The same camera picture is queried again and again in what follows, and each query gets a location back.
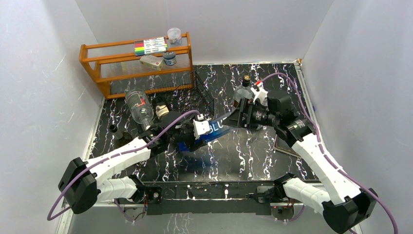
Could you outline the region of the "pack of coloured markers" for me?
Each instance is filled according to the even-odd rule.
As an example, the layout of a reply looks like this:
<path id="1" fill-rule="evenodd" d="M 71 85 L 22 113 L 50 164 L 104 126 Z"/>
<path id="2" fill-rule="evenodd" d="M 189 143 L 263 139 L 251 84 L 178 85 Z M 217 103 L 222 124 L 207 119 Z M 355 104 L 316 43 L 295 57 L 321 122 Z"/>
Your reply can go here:
<path id="1" fill-rule="evenodd" d="M 144 56 L 166 52 L 168 44 L 166 37 L 157 37 L 151 39 L 142 39 L 134 41 L 134 55 Z"/>

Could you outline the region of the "clear bottle red label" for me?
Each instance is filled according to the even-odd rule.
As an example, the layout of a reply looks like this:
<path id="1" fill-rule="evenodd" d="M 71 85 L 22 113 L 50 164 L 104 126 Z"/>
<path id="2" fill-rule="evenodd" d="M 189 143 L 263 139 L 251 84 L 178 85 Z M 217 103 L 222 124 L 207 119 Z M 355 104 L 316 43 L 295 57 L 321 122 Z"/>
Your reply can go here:
<path id="1" fill-rule="evenodd" d="M 154 111 L 146 92 L 141 89 L 130 89 L 125 94 L 133 120 L 144 130 L 149 129 L 154 118 Z"/>

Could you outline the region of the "small blue tin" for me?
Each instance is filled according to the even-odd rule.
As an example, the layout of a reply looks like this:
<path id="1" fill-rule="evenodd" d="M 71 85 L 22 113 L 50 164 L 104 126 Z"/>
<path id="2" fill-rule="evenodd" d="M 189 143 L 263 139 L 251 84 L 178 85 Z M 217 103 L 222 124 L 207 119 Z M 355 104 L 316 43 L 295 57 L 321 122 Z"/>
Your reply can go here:
<path id="1" fill-rule="evenodd" d="M 163 59 L 164 59 L 165 65 L 168 65 L 168 66 L 172 66 L 172 65 L 176 64 L 176 62 L 177 62 L 176 53 L 174 51 L 164 52 L 163 53 Z"/>

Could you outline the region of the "dark hardcover book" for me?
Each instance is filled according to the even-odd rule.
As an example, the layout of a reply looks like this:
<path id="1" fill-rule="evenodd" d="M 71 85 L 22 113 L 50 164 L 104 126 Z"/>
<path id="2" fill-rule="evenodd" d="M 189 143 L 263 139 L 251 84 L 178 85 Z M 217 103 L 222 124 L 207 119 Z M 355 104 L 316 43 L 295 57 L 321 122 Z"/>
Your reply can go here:
<path id="1" fill-rule="evenodd" d="M 288 144 L 284 140 L 282 140 L 278 136 L 275 139 L 273 149 L 290 156 L 301 158 L 299 154 L 297 154 L 291 147 L 288 146 Z"/>

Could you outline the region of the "orange wooden shelf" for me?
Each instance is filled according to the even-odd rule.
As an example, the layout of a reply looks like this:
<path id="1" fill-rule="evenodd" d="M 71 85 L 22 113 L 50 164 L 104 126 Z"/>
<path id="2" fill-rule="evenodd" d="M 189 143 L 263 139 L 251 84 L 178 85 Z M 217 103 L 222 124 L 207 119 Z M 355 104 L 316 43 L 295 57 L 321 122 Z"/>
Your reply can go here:
<path id="1" fill-rule="evenodd" d="M 140 56 L 134 53 L 135 40 L 81 45 L 79 62 L 96 84 L 105 99 L 123 98 L 125 92 L 114 92 L 113 83 L 116 81 L 138 79 L 147 81 L 150 76 L 165 76 L 172 73 L 189 73 L 191 80 L 180 89 L 191 89 L 195 85 L 192 48 L 189 32 L 182 34 L 180 45 L 168 45 L 170 52 L 175 52 L 177 63 L 166 65 L 161 70 L 149 68 L 140 63 Z"/>

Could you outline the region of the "dark wine bottle left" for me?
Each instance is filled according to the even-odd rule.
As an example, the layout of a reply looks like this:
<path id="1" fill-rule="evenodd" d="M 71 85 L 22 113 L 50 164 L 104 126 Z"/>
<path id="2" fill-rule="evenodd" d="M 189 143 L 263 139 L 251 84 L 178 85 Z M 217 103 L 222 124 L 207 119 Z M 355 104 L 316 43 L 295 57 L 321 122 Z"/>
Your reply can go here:
<path id="1" fill-rule="evenodd" d="M 133 140 L 129 133 L 121 132 L 116 125 L 110 125 L 109 131 L 114 136 L 113 145 L 115 149 L 120 148 Z"/>

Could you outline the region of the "clear plastic round container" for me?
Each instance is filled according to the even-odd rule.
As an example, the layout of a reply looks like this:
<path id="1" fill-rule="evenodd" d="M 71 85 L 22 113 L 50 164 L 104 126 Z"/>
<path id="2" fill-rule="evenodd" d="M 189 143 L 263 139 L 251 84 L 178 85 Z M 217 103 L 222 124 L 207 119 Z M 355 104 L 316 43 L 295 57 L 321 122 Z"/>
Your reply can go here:
<path id="1" fill-rule="evenodd" d="M 173 27 L 167 31 L 167 36 L 171 45 L 182 44 L 182 33 L 179 28 Z"/>

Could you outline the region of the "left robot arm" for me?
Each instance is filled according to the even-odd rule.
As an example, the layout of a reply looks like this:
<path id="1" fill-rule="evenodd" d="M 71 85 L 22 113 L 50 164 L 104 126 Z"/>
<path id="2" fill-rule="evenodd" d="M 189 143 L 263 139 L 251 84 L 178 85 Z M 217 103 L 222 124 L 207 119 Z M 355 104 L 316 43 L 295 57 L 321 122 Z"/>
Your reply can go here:
<path id="1" fill-rule="evenodd" d="M 196 110 L 185 112 L 150 141 L 137 137 L 90 161 L 83 161 L 79 157 L 70 161 L 58 184 L 61 194 L 57 200 L 65 199 L 69 205 L 61 213 L 71 210 L 76 215 L 81 214 L 102 200 L 126 198 L 134 203 L 143 201 L 146 193 L 143 187 L 137 185 L 139 179 L 128 176 L 113 179 L 112 176 L 167 151 L 170 141 L 161 142 L 161 138 L 184 117 L 192 114 L 200 116 L 200 112 Z"/>

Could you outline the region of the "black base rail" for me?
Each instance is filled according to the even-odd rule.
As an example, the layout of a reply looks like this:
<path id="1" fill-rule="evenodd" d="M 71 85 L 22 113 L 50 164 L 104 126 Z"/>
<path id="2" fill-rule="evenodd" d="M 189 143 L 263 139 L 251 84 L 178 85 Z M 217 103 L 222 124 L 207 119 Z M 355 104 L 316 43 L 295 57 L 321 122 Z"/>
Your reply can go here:
<path id="1" fill-rule="evenodd" d="M 147 215 L 178 213 L 270 215 L 274 207 L 301 205 L 282 198 L 273 181 L 145 182 L 138 198 L 118 198 L 123 207 L 142 207 Z"/>

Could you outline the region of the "square clear liquor bottle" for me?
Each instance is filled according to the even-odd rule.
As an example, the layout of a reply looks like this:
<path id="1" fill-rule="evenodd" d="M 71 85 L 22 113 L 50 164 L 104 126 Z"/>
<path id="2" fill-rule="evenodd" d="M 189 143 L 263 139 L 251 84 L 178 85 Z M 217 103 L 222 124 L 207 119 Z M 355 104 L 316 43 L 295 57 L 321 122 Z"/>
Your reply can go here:
<path id="1" fill-rule="evenodd" d="M 241 99 L 243 98 L 251 99 L 253 97 L 253 92 L 250 87 L 250 81 L 251 81 L 250 76 L 244 75 L 241 85 L 239 85 L 234 90 L 233 104 L 232 104 L 233 108 L 236 108 L 239 105 L 239 103 L 241 102 Z"/>

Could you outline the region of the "blue water bottle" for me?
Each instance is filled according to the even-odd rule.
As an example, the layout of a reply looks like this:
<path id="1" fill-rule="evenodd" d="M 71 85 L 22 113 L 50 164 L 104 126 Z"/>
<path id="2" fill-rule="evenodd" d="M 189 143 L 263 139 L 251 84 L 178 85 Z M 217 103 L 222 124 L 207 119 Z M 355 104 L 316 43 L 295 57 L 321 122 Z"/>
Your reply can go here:
<path id="1" fill-rule="evenodd" d="M 228 134 L 230 131 L 233 130 L 233 127 L 225 126 L 223 125 L 223 120 L 228 117 L 230 113 L 226 113 L 214 120 L 209 120 L 210 124 L 210 133 L 201 136 L 198 140 L 195 141 L 195 145 L 193 146 L 192 149 L 180 149 L 179 151 L 181 152 L 194 152 L 198 150 L 199 148 L 206 146 L 209 142 L 214 141 L 226 134 Z"/>

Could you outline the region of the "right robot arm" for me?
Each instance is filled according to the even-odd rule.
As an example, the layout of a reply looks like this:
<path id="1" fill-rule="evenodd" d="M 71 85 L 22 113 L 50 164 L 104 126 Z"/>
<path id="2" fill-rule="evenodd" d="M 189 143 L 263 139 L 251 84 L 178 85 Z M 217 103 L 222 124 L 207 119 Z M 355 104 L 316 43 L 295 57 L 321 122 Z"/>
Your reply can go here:
<path id="1" fill-rule="evenodd" d="M 376 205 L 376 192 L 372 188 L 361 188 L 346 178 L 338 166 L 331 164 L 327 151 L 321 150 L 314 125 L 295 115 L 289 96 L 269 97 L 267 101 L 268 106 L 264 107 L 243 98 L 223 120 L 223 125 L 237 128 L 253 128 L 256 125 L 273 127 L 278 138 L 306 161 L 325 188 L 318 189 L 287 174 L 275 180 L 274 188 L 269 193 L 281 202 L 293 198 L 313 208 L 338 234 L 367 219 Z"/>

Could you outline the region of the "dark wine bottle white label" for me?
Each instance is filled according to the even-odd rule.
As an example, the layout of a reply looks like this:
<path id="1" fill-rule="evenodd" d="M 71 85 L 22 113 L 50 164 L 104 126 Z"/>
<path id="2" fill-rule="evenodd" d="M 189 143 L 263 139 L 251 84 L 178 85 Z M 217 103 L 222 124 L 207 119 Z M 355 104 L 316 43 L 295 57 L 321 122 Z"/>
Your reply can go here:
<path id="1" fill-rule="evenodd" d="M 168 102 L 163 97 L 155 97 L 152 100 L 152 107 L 159 121 L 169 113 Z"/>

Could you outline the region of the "small white cardboard box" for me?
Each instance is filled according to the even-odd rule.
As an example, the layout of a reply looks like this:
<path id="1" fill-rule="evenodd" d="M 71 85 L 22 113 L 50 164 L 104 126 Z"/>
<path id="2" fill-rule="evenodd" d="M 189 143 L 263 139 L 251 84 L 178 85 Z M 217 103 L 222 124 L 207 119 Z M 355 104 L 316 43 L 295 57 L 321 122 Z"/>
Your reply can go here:
<path id="1" fill-rule="evenodd" d="M 139 61 L 142 65 L 158 71 L 160 71 L 165 65 L 164 59 L 162 57 L 156 57 L 152 55 L 142 56 Z"/>

